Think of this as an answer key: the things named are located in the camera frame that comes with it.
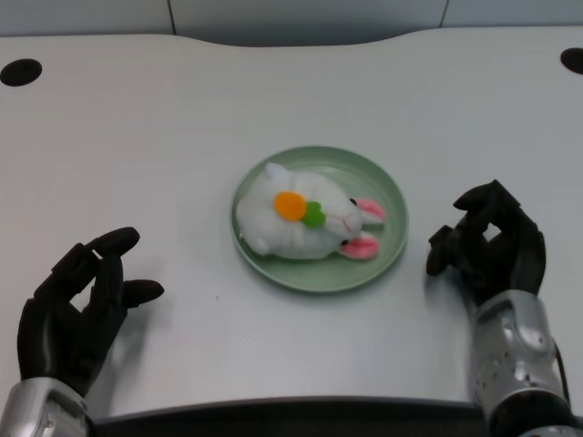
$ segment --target green felt leaf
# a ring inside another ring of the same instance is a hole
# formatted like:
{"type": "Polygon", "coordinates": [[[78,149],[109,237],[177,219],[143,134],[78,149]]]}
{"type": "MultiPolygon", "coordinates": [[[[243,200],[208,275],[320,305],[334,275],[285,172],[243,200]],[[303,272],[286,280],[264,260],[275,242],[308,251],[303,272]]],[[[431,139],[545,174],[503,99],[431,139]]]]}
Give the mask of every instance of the green felt leaf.
{"type": "Polygon", "coordinates": [[[306,213],[302,217],[302,223],[308,228],[316,228],[326,222],[326,216],[322,212],[322,205],[318,202],[308,202],[306,213]]]}

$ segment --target stuffed rabbit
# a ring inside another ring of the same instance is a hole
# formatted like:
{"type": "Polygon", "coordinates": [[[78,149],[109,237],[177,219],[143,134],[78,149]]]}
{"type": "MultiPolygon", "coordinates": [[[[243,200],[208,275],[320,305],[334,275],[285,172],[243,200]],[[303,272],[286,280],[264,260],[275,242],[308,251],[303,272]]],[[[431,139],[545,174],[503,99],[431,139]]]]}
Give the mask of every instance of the stuffed rabbit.
{"type": "Polygon", "coordinates": [[[384,223],[375,201],[349,198],[328,178],[268,163],[237,206],[240,234],[253,251],[288,259],[321,259],[338,251],[352,259],[379,250],[363,225],[384,223]]]}

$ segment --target pink bunny ear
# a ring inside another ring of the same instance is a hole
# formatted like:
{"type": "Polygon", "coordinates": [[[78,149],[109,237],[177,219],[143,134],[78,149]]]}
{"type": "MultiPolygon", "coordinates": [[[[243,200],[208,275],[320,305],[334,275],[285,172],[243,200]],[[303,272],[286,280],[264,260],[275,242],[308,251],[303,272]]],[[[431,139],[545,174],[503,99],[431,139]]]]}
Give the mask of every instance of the pink bunny ear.
{"type": "Polygon", "coordinates": [[[348,244],[340,246],[338,251],[347,258],[370,259],[379,253],[379,242],[368,232],[361,232],[348,244]]]}
{"type": "Polygon", "coordinates": [[[365,225],[380,225],[384,223],[384,209],[371,198],[356,199],[356,206],[361,209],[365,225]]]}

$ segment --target tabletop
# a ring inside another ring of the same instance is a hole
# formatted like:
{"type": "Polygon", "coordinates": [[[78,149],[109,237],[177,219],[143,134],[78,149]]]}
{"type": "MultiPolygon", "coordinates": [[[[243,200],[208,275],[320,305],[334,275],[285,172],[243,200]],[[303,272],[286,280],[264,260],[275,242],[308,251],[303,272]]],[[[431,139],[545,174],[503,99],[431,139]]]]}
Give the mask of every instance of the tabletop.
{"type": "Polygon", "coordinates": [[[428,238],[459,220],[457,197],[497,178],[545,233],[541,297],[583,414],[583,76],[559,62],[581,41],[581,27],[282,48],[0,39],[0,66],[43,66],[0,86],[0,406],[26,299],[75,243],[124,226],[142,236],[126,277],[166,294],[128,316],[88,396],[94,417],[295,395],[469,400],[465,307],[424,263],[428,238]],[[357,151],[404,193],[407,247],[361,290],[281,290],[234,247],[238,182],[302,145],[357,151]]]}

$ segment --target plate rim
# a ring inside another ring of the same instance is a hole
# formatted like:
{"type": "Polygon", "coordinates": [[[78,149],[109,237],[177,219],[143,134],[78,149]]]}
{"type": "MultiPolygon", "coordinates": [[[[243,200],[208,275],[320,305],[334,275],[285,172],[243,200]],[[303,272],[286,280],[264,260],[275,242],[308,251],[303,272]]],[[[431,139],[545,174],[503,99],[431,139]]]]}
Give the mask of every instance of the plate rim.
{"type": "Polygon", "coordinates": [[[358,152],[354,152],[352,150],[349,150],[347,148],[342,148],[342,147],[335,147],[335,146],[324,146],[324,145],[309,145],[309,146],[295,146],[295,147],[288,147],[285,148],[284,150],[279,150],[275,153],[272,153],[270,155],[268,155],[267,157],[265,157],[264,159],[260,160],[257,164],[255,164],[253,167],[251,167],[244,175],[243,177],[240,179],[239,183],[237,184],[237,187],[235,188],[235,191],[233,192],[233,195],[230,199],[230,210],[229,210],[229,225],[230,225],[230,233],[233,237],[235,246],[237,247],[237,250],[239,251],[239,253],[242,255],[243,258],[245,258],[245,261],[253,267],[253,269],[261,274],[263,277],[267,278],[268,280],[275,282],[276,284],[282,285],[283,287],[287,288],[287,289],[291,289],[291,290],[297,290],[297,291],[302,291],[302,292],[306,292],[306,293],[313,293],[313,294],[332,294],[332,293],[338,293],[338,292],[342,292],[342,291],[347,291],[347,290],[354,290],[354,289],[358,289],[360,287],[362,287],[363,285],[369,283],[369,282],[373,282],[375,279],[377,279],[379,276],[381,276],[383,273],[385,273],[401,256],[401,254],[403,253],[403,249],[409,239],[409,208],[407,205],[407,200],[405,198],[405,196],[403,195],[403,190],[401,189],[401,187],[399,186],[399,184],[397,184],[397,182],[394,180],[394,178],[380,165],[378,165],[376,162],[374,162],[373,160],[367,158],[364,155],[361,155],[358,152]],[[264,165],[265,163],[269,162],[269,160],[271,158],[277,157],[278,155],[281,155],[282,153],[286,153],[286,152],[290,152],[293,150],[297,150],[300,148],[310,148],[310,147],[320,147],[320,148],[329,148],[332,150],[339,150],[343,153],[349,153],[349,154],[353,154],[355,156],[357,156],[358,158],[364,159],[368,162],[370,162],[371,164],[373,164],[374,166],[378,167],[379,169],[381,169],[381,171],[389,178],[393,181],[394,185],[397,188],[397,192],[399,193],[399,196],[401,197],[401,200],[403,201],[404,204],[404,218],[405,218],[405,223],[404,223],[404,237],[402,239],[402,241],[399,244],[399,247],[397,248],[397,251],[394,253],[393,257],[389,259],[389,261],[386,263],[386,265],[382,268],[379,269],[379,271],[377,271],[376,273],[374,273],[370,278],[361,280],[357,283],[354,284],[350,284],[347,286],[342,286],[342,287],[333,287],[333,288],[329,288],[329,289],[325,289],[325,290],[316,290],[316,289],[311,289],[311,288],[307,288],[307,287],[303,287],[303,286],[298,286],[298,285],[294,285],[291,284],[287,281],[284,281],[282,279],[278,279],[274,276],[272,276],[269,272],[267,272],[265,269],[263,269],[261,266],[259,266],[253,259],[251,259],[249,257],[249,255],[247,255],[247,253],[245,252],[245,250],[243,249],[243,247],[241,246],[237,233],[235,232],[235,227],[233,224],[233,212],[234,209],[236,208],[235,206],[235,199],[237,197],[237,193],[239,192],[239,188],[242,185],[242,183],[245,181],[245,179],[247,179],[247,177],[259,166],[264,165]]]}

